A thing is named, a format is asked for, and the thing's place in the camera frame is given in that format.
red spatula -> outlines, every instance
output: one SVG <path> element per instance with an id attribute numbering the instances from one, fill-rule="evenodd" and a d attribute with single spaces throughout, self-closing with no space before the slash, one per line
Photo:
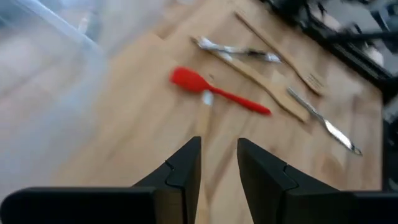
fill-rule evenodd
<path id="1" fill-rule="evenodd" d="M 170 81 L 172 83 L 175 83 L 179 85 L 180 87 L 190 90 L 193 92 L 202 92 L 203 90 L 210 90 L 213 93 L 220 94 L 224 96 L 225 98 L 228 98 L 230 100 L 233 100 L 240 105 L 256 111 L 260 114 L 266 114 L 269 115 L 271 114 L 270 110 L 258 103 L 252 102 L 250 100 L 241 98 L 240 96 L 236 96 L 232 93 L 225 92 L 224 90 L 221 90 L 219 88 L 215 88 L 211 86 L 204 78 L 202 78 L 199 74 L 196 72 L 189 70 L 184 67 L 177 67 L 174 71 L 172 76 L 170 77 Z"/>

wooden table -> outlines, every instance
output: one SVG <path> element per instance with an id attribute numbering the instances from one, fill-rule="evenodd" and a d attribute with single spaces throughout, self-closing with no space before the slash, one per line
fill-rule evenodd
<path id="1" fill-rule="evenodd" d="M 245 62 L 306 97 L 362 149 L 363 157 L 349 153 L 317 121 L 296 120 L 255 83 L 191 43 L 189 35 L 204 35 L 220 44 L 267 50 L 267 45 L 234 17 L 234 10 L 255 19 L 297 60 L 323 75 L 330 91 L 323 98 L 315 96 L 286 64 Z M 307 36 L 287 27 L 257 0 L 173 2 L 164 15 L 157 26 L 111 58 L 107 75 L 96 79 L 102 82 L 95 86 L 95 98 L 51 112 L 63 114 L 62 119 L 43 121 L 56 128 L 44 126 L 40 134 L 59 132 L 55 140 L 40 145 L 46 151 L 30 152 L 29 145 L 0 149 L 0 161 L 9 169 L 0 171 L 0 176 L 12 183 L 0 184 L 2 197 L 29 185 L 128 187 L 152 172 L 194 135 L 200 95 L 169 83 L 170 71 L 178 65 L 205 78 L 212 74 L 216 86 L 273 112 L 270 117 L 261 116 L 215 97 L 202 164 L 212 223 L 252 223 L 239 179 L 238 137 L 250 139 L 337 189 L 381 188 L 382 99 L 377 88 Z M 63 99 L 69 83 L 80 80 L 44 77 L 1 98 L 0 114 L 12 118 L 1 123 L 2 142 L 15 138 L 18 130 L 26 129 L 36 118 L 27 109 L 48 111 L 48 105 Z"/>

wooden spoon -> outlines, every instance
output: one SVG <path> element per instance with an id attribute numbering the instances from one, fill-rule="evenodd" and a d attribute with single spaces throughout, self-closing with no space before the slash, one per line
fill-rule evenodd
<path id="1" fill-rule="evenodd" d="M 298 61 L 296 61 L 291 54 L 284 50 L 266 31 L 261 29 L 255 22 L 250 21 L 242 12 L 235 12 L 235 15 L 240 19 L 249 29 L 251 29 L 262 41 L 264 41 L 270 48 L 277 52 L 284 60 L 293 68 L 297 75 L 304 81 L 304 83 L 316 94 L 324 95 L 326 93 L 326 80 L 316 74 L 308 71 Z"/>

metal tongs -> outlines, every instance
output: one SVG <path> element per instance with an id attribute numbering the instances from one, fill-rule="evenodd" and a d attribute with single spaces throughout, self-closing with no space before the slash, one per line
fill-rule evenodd
<path id="1" fill-rule="evenodd" d="M 349 140 L 349 138 L 347 138 L 339 129 L 334 127 L 328 120 L 326 120 L 320 113 L 318 113 L 313 106 L 301 99 L 301 97 L 299 97 L 298 94 L 296 94 L 291 88 L 288 88 L 287 91 L 297 100 L 297 102 L 299 102 L 305 109 L 307 109 L 312 116 L 316 117 L 329 132 L 329 134 L 331 134 L 338 142 L 340 142 L 345 148 L 347 148 L 347 150 L 358 156 L 362 156 L 361 150 L 355 147 L 353 142 Z"/>
<path id="2" fill-rule="evenodd" d="M 281 63 L 282 61 L 278 57 L 278 55 L 265 52 L 262 50 L 256 50 L 251 48 L 238 48 L 238 47 L 230 47 L 224 45 L 214 44 L 210 40 L 203 38 L 201 42 L 198 43 L 199 47 L 203 50 L 214 50 L 219 51 L 227 54 L 241 54 L 247 55 L 250 57 L 256 57 L 261 60 L 265 60 L 267 62 L 276 62 Z"/>

clear plastic bin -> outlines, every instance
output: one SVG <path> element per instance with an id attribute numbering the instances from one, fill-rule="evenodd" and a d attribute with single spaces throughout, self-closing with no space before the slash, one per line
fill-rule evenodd
<path id="1" fill-rule="evenodd" d="M 0 3 L 0 201 L 47 185 L 95 131 L 100 48 L 36 0 Z"/>
<path id="2" fill-rule="evenodd" d="M 114 55 L 162 18 L 173 0 L 40 0 Z"/>

